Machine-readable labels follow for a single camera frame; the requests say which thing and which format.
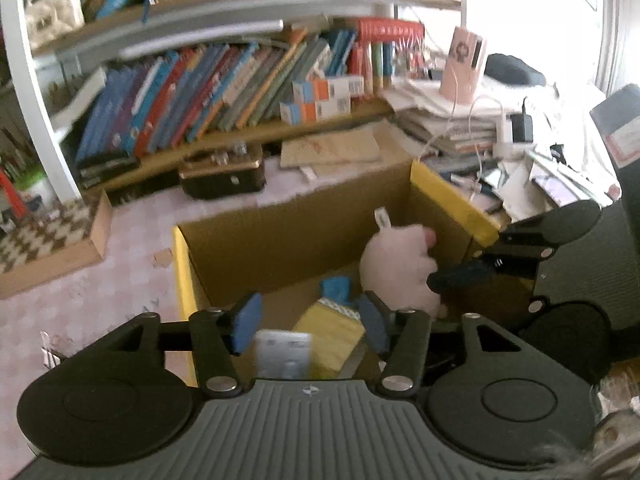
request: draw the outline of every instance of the red book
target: red book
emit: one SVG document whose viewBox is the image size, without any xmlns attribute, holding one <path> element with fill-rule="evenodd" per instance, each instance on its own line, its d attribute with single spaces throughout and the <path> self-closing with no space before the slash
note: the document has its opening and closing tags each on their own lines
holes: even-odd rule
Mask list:
<svg viewBox="0 0 640 480">
<path fill-rule="evenodd" d="M 345 21 L 356 28 L 360 43 L 394 43 L 424 38 L 424 25 L 418 22 L 393 18 L 348 18 Z"/>
<path fill-rule="evenodd" d="M 347 67 L 349 75 L 364 75 L 364 51 L 361 44 L 353 44 Z"/>
<path fill-rule="evenodd" d="M 200 93 L 196 95 L 196 98 L 193 101 L 193 106 L 188 110 L 184 119 L 180 123 L 180 126 L 178 126 L 178 129 L 175 131 L 175 135 L 171 139 L 172 148 L 175 148 L 176 146 L 178 146 L 178 144 L 180 144 L 182 138 L 184 137 L 184 134 L 200 118 L 207 96 L 211 92 L 212 88 L 214 88 L 218 84 L 220 79 L 224 77 L 224 75 L 226 75 L 229 70 L 231 70 L 231 67 L 233 65 L 235 65 L 239 55 L 240 50 L 236 46 L 232 46 L 223 54 L 206 85 L 204 85 Z"/>
<path fill-rule="evenodd" d="M 162 88 L 158 92 L 158 96 L 151 106 L 149 114 L 146 116 L 145 126 L 140 130 L 136 147 L 133 150 L 133 154 L 137 158 L 142 158 L 146 155 L 146 147 L 151 140 L 151 135 L 156 129 L 156 124 L 158 124 L 158 121 L 162 118 L 162 115 L 166 111 L 169 103 L 174 98 L 175 86 L 193 56 L 195 56 L 194 50 L 186 50 L 182 53 L 180 59 L 175 64 L 171 73 L 162 85 Z"/>
</svg>

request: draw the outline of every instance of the white bag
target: white bag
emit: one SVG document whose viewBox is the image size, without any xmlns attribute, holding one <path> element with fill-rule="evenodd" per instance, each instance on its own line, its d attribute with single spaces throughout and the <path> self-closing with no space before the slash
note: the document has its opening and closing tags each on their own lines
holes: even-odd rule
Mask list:
<svg viewBox="0 0 640 480">
<path fill-rule="evenodd" d="M 32 50 L 84 25 L 80 0 L 27 0 L 24 16 Z"/>
</svg>

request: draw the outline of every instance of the brown box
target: brown box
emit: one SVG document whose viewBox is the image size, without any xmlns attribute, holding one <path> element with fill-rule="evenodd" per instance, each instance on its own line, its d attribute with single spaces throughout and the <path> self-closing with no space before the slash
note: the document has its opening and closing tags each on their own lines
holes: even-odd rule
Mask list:
<svg viewBox="0 0 640 480">
<path fill-rule="evenodd" d="M 110 230 L 105 193 L 71 204 L 43 227 L 18 227 L 0 240 L 0 300 L 100 262 Z"/>
<path fill-rule="evenodd" d="M 473 208 L 437 174 L 418 162 L 399 162 L 335 186 L 263 208 L 230 211 L 174 228 L 178 300 L 187 319 L 197 309 L 226 307 L 247 292 L 263 294 L 261 328 L 291 330 L 320 298 L 319 282 L 346 274 L 359 292 L 358 262 L 377 232 L 374 211 L 386 207 L 394 225 L 435 229 L 433 256 L 441 268 L 470 258 L 497 239 L 497 225 Z M 445 297 L 453 316 L 478 312 L 510 324 L 527 311 L 529 290 L 499 277 L 491 287 Z M 254 377 L 250 349 L 235 358 L 240 377 Z M 356 376 L 376 373 L 364 359 Z"/>
</svg>

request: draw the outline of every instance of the ribbed gray panel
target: ribbed gray panel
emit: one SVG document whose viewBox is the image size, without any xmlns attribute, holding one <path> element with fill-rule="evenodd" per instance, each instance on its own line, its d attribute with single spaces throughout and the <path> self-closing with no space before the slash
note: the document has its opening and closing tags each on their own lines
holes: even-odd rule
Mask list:
<svg viewBox="0 0 640 480">
<path fill-rule="evenodd" d="M 305 388 L 319 389 L 313 395 Z M 478 465 L 441 443 L 415 406 L 363 381 L 257 381 L 211 400 L 155 455 L 108 468 L 37 458 L 19 480 L 511 480 L 534 474 Z"/>
</svg>

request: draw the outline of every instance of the pink plush toy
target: pink plush toy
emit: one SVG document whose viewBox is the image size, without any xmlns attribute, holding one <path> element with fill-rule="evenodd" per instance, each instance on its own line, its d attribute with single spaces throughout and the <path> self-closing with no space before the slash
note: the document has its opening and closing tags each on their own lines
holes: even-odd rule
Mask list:
<svg viewBox="0 0 640 480">
<path fill-rule="evenodd" d="M 428 254 L 435 243 L 435 231 L 421 225 L 381 226 L 360 259 L 362 290 L 374 292 L 391 310 L 414 308 L 431 316 L 445 315 L 440 296 L 426 283 L 438 270 Z"/>
</svg>

